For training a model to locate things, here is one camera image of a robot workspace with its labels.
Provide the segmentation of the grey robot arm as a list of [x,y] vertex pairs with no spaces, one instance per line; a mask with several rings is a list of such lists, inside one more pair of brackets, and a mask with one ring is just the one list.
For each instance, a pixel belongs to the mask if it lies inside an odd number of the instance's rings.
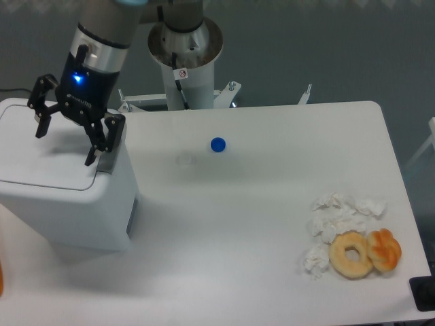
[[209,44],[202,1],[87,1],[61,78],[42,75],[31,91],[27,105],[38,122],[35,136],[46,136],[52,115],[60,112],[88,135],[87,166],[116,149],[125,118],[108,112],[108,100],[137,27],[153,21],[162,27],[161,44],[172,67],[183,66],[176,41],[193,41],[196,54]]

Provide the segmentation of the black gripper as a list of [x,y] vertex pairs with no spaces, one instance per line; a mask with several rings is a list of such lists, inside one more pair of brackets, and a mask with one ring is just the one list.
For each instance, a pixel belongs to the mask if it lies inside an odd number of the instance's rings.
[[111,153],[120,144],[126,118],[107,112],[110,94],[121,71],[121,48],[116,43],[73,43],[60,79],[52,74],[37,78],[27,102],[35,112],[35,136],[47,135],[52,114],[46,96],[55,90],[62,114],[84,127],[91,142],[85,165],[94,163],[97,153]]

